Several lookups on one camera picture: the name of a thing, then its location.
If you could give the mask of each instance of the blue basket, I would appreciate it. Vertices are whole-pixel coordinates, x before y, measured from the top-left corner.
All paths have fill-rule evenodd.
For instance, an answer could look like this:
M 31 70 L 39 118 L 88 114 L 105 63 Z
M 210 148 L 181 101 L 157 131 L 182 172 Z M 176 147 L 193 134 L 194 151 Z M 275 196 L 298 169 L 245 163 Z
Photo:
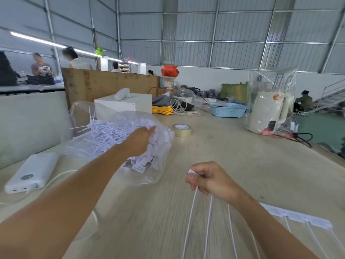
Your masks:
M 235 117 L 241 118 L 247 110 L 245 105 L 228 103 L 228 107 L 214 106 L 216 103 L 210 103 L 211 113 L 217 117 Z

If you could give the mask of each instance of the floor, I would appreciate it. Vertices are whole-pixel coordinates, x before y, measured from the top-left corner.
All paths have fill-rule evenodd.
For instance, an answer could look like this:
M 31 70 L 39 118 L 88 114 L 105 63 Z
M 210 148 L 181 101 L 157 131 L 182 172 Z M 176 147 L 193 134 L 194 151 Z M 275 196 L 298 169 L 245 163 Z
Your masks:
M 345 136 L 345 118 L 327 113 L 310 113 L 308 117 L 296 116 L 299 133 L 313 134 L 313 143 L 324 142 L 336 150 L 342 147 Z

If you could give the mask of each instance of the left hand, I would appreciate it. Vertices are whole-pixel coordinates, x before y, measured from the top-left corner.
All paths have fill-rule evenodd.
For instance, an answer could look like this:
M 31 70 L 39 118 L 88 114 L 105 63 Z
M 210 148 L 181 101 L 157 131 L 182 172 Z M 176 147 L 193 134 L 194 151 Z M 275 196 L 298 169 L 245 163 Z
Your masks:
M 149 130 L 144 126 L 140 127 L 121 143 L 129 157 L 140 156 L 146 152 L 149 138 L 155 130 L 156 126 L 151 127 Z

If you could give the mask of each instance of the red plastic bag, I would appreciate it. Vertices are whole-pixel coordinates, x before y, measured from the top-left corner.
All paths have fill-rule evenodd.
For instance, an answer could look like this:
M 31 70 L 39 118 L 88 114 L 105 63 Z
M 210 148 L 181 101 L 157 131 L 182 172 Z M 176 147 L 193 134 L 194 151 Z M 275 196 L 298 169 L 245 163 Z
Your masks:
M 177 77 L 179 73 L 177 65 L 164 65 L 162 68 L 163 76 Z

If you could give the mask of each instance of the white power bank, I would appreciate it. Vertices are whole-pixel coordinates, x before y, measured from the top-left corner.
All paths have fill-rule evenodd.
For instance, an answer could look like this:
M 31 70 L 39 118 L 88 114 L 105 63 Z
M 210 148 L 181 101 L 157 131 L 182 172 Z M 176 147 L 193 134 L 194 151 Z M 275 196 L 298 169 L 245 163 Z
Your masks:
M 5 185 L 8 194 L 45 187 L 59 159 L 58 153 L 31 155 Z

